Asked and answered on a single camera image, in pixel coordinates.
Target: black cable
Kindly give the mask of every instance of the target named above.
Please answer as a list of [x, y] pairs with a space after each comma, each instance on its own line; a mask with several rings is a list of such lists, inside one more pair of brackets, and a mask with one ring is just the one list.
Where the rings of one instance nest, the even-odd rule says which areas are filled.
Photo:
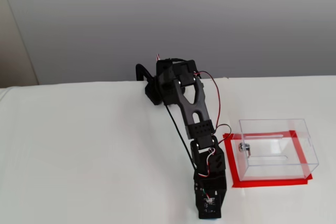
[[137, 75], [137, 81], [143, 81], [143, 77], [145, 76], [148, 82], [154, 80], [152, 75], [148, 72], [148, 70], [141, 64], [136, 64], [135, 72]]
[[218, 142], [218, 144], [220, 144], [222, 141], [226, 140], [229, 136], [231, 136], [231, 132], [232, 132], [230, 125], [228, 125], [228, 124], [226, 124], [226, 123], [223, 123], [223, 124], [220, 124], [218, 127], [220, 127], [221, 125], [226, 125], [226, 126], [228, 126], [228, 127], [230, 128], [230, 133], [229, 133], [224, 139], [220, 140], [220, 141]]
[[229, 133], [229, 135], [231, 134], [231, 127], [230, 127], [230, 125], [228, 125], [228, 124], [226, 124], [226, 123], [222, 123], [222, 124], [220, 124], [219, 126], [217, 126], [217, 128], [215, 129], [215, 133], [216, 133], [216, 131], [217, 131], [217, 129], [220, 127], [220, 126], [223, 126], [223, 125], [225, 125], [225, 126], [228, 126], [229, 127], [229, 129], [230, 129], [230, 133]]
[[164, 101], [163, 101], [163, 104], [164, 104], [164, 106], [166, 107], [166, 109], [167, 109], [167, 111], [168, 111], [168, 113], [169, 113], [169, 115], [170, 115], [170, 118], [172, 119], [172, 121], [173, 121], [173, 123], [174, 123], [174, 125], [175, 125], [175, 128], [176, 128], [176, 130], [177, 130], [177, 133], [178, 133], [178, 135], [180, 136], [180, 139], [181, 139], [181, 141], [182, 141], [182, 143], [183, 143], [183, 145], [184, 145], [184, 148], [185, 148], [185, 150], [186, 150], [187, 153], [188, 153], [190, 162], [191, 162], [191, 164], [193, 165], [193, 168], [194, 168], [195, 172], [197, 172], [197, 171], [196, 171], [195, 164], [194, 164], [194, 162], [193, 162], [193, 159], [191, 158], [190, 152], [189, 152], [189, 150], [188, 150], [188, 148], [187, 148], [187, 146], [186, 146], [186, 144], [185, 144], [185, 142], [184, 142], [184, 140], [183, 140], [183, 137], [182, 137], [182, 135], [181, 135], [181, 133], [180, 133], [180, 131], [179, 131], [179, 128], [177, 127], [177, 124], [176, 124], [176, 122], [175, 122], [175, 120], [174, 120], [174, 117], [173, 117], [172, 113], [170, 112], [170, 110], [169, 110], [167, 104], [166, 104]]

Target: wire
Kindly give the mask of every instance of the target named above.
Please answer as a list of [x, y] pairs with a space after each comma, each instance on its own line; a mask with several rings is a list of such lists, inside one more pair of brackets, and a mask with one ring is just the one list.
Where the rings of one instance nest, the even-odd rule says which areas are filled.
[[10, 92], [11, 89], [16, 88], [16, 86], [14, 87], [10, 87], [10, 88], [6, 88], [4, 89], [2, 92], [0, 92], [0, 95], [4, 94], [1, 98], [0, 98], [0, 102], [2, 101], [2, 99], [7, 95], [8, 92]]
[[166, 109], [167, 109], [167, 111], [168, 111], [168, 114], [169, 114], [170, 118], [172, 119], [172, 121], [173, 121], [173, 123], [174, 123], [174, 125], [175, 125], [175, 128], [176, 128], [176, 130], [177, 130], [178, 135], [180, 136], [180, 139], [181, 139], [181, 141], [182, 141], [182, 143], [183, 143], [183, 145], [184, 145], [184, 148], [185, 148], [185, 150], [186, 150], [187, 153], [188, 153], [190, 162], [191, 162], [191, 164], [192, 164], [192, 166], [193, 166], [193, 168], [194, 168], [194, 170], [195, 170], [195, 172], [196, 172], [196, 166], [195, 166], [195, 164], [194, 164], [194, 162], [193, 162], [193, 159], [191, 158], [190, 152], [189, 152], [189, 150], [188, 150], [188, 148], [187, 148], [187, 146], [186, 146], [186, 144], [185, 144], [185, 142], [184, 142], [184, 140], [183, 140], [183, 137], [182, 137], [182, 135], [181, 135], [181, 133], [180, 133], [180, 131], [179, 131], [179, 128], [177, 127], [177, 124], [176, 124], [176, 122], [175, 122], [175, 120], [174, 120], [174, 117], [173, 117], [172, 113], [170, 112], [170, 110], [169, 110], [169, 108], [168, 108], [166, 102], [164, 101], [164, 99], [163, 99], [163, 97], [162, 97], [162, 95], [161, 95], [161, 91], [160, 91], [159, 89], [158, 89], [158, 91], [159, 91], [160, 97], [161, 97], [161, 99], [162, 99], [162, 101], [163, 101], [163, 104], [164, 104], [164, 106], [166, 107]]
[[214, 84], [216, 85], [217, 94], [218, 94], [218, 104], [219, 104], [218, 117], [217, 117], [217, 122], [216, 122], [216, 129], [217, 129], [218, 128], [219, 116], [220, 116], [220, 107], [221, 107], [221, 96], [219, 95], [219, 88], [218, 88], [217, 83], [215, 82], [214, 78], [211, 76], [211, 74], [209, 74], [206, 71], [199, 71], [198, 73], [195, 73], [195, 74], [200, 74], [200, 73], [206, 73], [207, 75], [209, 75], [210, 78], [212, 79], [212, 81], [214, 82]]
[[218, 142], [218, 145], [219, 145], [222, 141], [226, 140], [229, 136], [231, 136], [231, 127], [230, 127], [230, 133], [229, 133], [224, 139], [220, 140], [220, 141]]
[[229, 133], [229, 135], [231, 134], [231, 132], [232, 132], [231, 127], [230, 127], [230, 125], [228, 125], [228, 124], [226, 124], [226, 123], [222, 123], [222, 124], [220, 124], [219, 126], [217, 126], [217, 128], [215, 129], [215, 133], [216, 133], [217, 129], [218, 129], [220, 126], [228, 126], [229, 129], [230, 129], [230, 133]]
[[209, 197], [209, 194], [207, 194], [204, 189], [203, 189], [203, 193], [206, 195], [206, 197], [208, 198], [208, 200], [211, 200], [210, 197]]
[[204, 174], [200, 174], [200, 173], [199, 173], [199, 175], [200, 175], [201, 177], [203, 177], [203, 178], [206, 178], [206, 177], [208, 177], [208, 176], [210, 175], [209, 157], [210, 157], [211, 155], [214, 155], [214, 154], [215, 154], [216, 149], [215, 149], [215, 148], [209, 148], [209, 152], [210, 152], [210, 154], [209, 154], [208, 157], [206, 158], [206, 167], [207, 167], [207, 170], [208, 170], [208, 174], [207, 174], [207, 175], [204, 175]]

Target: clear plastic box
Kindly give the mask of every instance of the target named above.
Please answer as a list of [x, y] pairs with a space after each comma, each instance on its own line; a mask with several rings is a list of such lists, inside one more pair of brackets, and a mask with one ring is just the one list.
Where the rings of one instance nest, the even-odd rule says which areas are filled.
[[231, 141], [240, 181], [305, 179], [319, 165], [304, 119], [239, 120]]

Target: red wire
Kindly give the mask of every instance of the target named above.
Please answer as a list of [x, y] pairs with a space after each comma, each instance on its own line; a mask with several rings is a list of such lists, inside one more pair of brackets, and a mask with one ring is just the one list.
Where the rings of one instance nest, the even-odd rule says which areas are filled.
[[218, 117], [217, 117], [217, 122], [216, 122], [216, 129], [218, 128], [218, 121], [219, 121], [219, 116], [220, 116], [220, 107], [221, 107], [221, 96], [219, 95], [219, 89], [218, 89], [218, 86], [217, 86], [217, 83], [215, 82], [214, 78], [211, 76], [211, 74], [209, 74], [208, 72], [206, 71], [200, 71], [196, 74], [200, 74], [200, 73], [206, 73], [207, 75], [210, 76], [210, 78], [212, 79], [212, 81], [215, 83], [216, 85], [216, 89], [217, 89], [217, 94], [218, 94], [218, 103], [219, 103], [219, 108], [218, 108]]

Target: small metal object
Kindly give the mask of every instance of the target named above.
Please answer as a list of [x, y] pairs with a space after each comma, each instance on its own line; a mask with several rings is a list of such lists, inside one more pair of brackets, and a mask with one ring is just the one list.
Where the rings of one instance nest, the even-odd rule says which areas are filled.
[[250, 145], [249, 144], [240, 143], [238, 149], [239, 149], [240, 152], [247, 151], [248, 157], [251, 156], [251, 150], [250, 150]]

